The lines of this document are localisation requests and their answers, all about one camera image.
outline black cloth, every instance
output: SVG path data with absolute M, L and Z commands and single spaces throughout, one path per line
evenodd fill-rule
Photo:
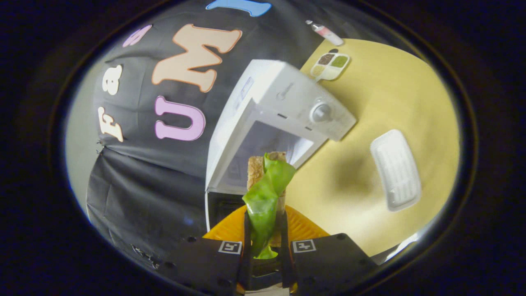
M 175 5 L 157 16 L 136 23 L 106 45 L 96 64 L 103 64 L 94 86 L 94 117 L 100 106 L 123 129 L 124 141 L 101 134 L 98 120 L 94 128 L 106 146 L 99 156 L 87 191 L 87 210 L 91 223 L 117 249 L 151 268 L 132 250 L 134 245 L 162 258 L 176 250 L 185 236 L 201 236 L 205 226 L 205 172 L 208 145 L 217 120 L 237 80 L 252 59 L 282 60 L 301 68 L 323 41 L 305 20 L 330 28 L 341 38 L 357 38 L 395 46 L 413 53 L 407 44 L 387 33 L 377 20 L 337 1 L 267 1 L 272 8 L 259 17 L 230 8 L 205 10 L 212 0 L 192 0 Z M 152 28 L 135 45 L 122 47 L 135 30 L 148 24 Z M 151 82 L 155 65 L 185 52 L 172 39 L 186 24 L 197 27 L 242 30 L 234 48 L 220 54 L 222 63 L 213 68 L 217 78 L 213 88 L 200 92 L 196 85 L 164 80 Z M 122 65 L 118 92 L 103 91 L 102 77 L 109 67 Z M 158 139 L 155 99 L 199 108 L 206 127 L 195 141 Z M 189 126 L 185 116 L 165 114 L 167 125 Z

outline seasoning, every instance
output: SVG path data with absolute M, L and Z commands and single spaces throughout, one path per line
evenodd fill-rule
M 323 66 L 315 66 L 313 69 L 312 69 L 312 75 L 313 76 L 320 76 L 321 72 L 323 72 L 323 69 L 325 69 L 325 67 Z
M 318 61 L 318 64 L 320 65 L 327 65 L 329 64 L 330 60 L 332 59 L 332 57 L 334 56 L 334 54 L 326 54 L 324 56 L 322 56 L 320 58 L 320 60 Z
M 347 57 L 346 56 L 338 56 L 334 59 L 334 61 L 332 61 L 332 64 L 330 64 L 331 66 L 334 66 L 334 67 L 338 67 L 338 68 L 341 68 L 343 67 L 343 65 L 345 65 L 345 63 L 347 62 Z

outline yellow table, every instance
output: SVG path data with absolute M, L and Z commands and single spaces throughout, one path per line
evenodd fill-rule
M 287 204 L 330 234 L 348 234 L 367 255 L 395 246 L 428 223 L 453 188 L 459 165 L 459 128 L 450 96 L 421 59 L 380 43 L 325 40 L 301 68 L 308 75 L 332 49 L 351 62 L 333 81 L 320 81 L 357 118 L 340 142 L 329 140 L 287 187 Z M 399 129 L 413 152 L 422 198 L 399 212 L 387 210 L 371 142 Z

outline green lettuce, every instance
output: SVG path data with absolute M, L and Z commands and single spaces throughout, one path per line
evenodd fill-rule
M 243 196 L 252 225 L 252 255 L 256 259 L 271 259 L 278 254 L 270 249 L 269 241 L 274 233 L 278 198 L 292 180 L 296 169 L 287 162 L 264 157 L 265 174 Z

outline sandwich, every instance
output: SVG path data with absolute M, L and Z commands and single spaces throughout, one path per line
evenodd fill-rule
M 276 217 L 281 217 L 285 211 L 285 188 L 296 173 L 285 156 L 285 152 L 270 152 L 248 160 L 248 192 L 242 199 L 247 204 L 251 224 L 251 255 L 256 259 L 277 256 L 269 242 Z

